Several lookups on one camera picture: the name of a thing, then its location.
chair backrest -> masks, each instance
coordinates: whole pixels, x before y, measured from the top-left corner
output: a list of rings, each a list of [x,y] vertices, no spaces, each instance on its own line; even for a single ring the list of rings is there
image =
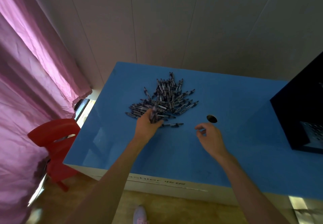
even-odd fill
[[[38,126],[28,137],[39,147],[45,147],[52,156],[66,146],[71,146],[80,131],[74,119],[56,119]]]

person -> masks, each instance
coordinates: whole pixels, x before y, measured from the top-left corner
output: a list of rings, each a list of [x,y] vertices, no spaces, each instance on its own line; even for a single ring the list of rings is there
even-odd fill
[[[65,224],[112,223],[132,164],[163,123],[161,120],[151,124],[149,120],[151,111],[149,109],[138,118],[133,139],[94,186],[91,193],[67,218]],[[249,224],[288,224],[287,219],[262,194],[240,167],[235,157],[227,151],[220,130],[211,123],[198,124],[195,129],[203,148],[226,173]],[[147,223],[147,216],[142,206],[136,209],[133,222],[134,224]]]

pile of pens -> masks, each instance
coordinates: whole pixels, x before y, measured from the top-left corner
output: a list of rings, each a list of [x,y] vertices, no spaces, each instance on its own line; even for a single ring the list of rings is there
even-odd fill
[[[125,114],[132,118],[140,118],[149,108],[152,108],[150,122],[153,124],[160,119],[164,121],[175,119],[174,115],[182,115],[190,108],[195,107],[199,101],[193,102],[192,99],[186,99],[187,96],[194,93],[195,89],[182,93],[184,80],[181,79],[176,83],[172,72],[169,72],[169,77],[167,80],[157,79],[157,88],[152,96],[144,87],[144,93],[147,97],[140,99],[142,101],[140,103],[132,104],[129,107],[131,112],[125,112]],[[162,124],[162,127],[179,127],[183,124]]]

wooden floor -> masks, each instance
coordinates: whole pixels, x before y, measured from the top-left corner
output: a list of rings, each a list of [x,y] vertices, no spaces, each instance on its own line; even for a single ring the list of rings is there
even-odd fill
[[[34,209],[42,209],[37,224],[64,223],[65,218],[83,200],[96,182],[90,177],[79,174],[65,181],[70,190],[64,193],[47,180],[45,190],[33,204]],[[146,208],[151,224],[247,223],[241,210],[236,206],[124,191],[113,224],[131,224],[133,211],[138,205]]]

forearm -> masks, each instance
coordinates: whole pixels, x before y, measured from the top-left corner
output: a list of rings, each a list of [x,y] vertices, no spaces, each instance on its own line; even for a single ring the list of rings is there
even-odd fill
[[[91,193],[69,216],[66,224],[112,222],[133,162],[142,149],[139,145],[134,140],[129,143]]]
[[[249,224],[288,224],[285,217],[273,206],[251,181],[238,161],[227,154],[217,158],[231,183],[239,205]]]

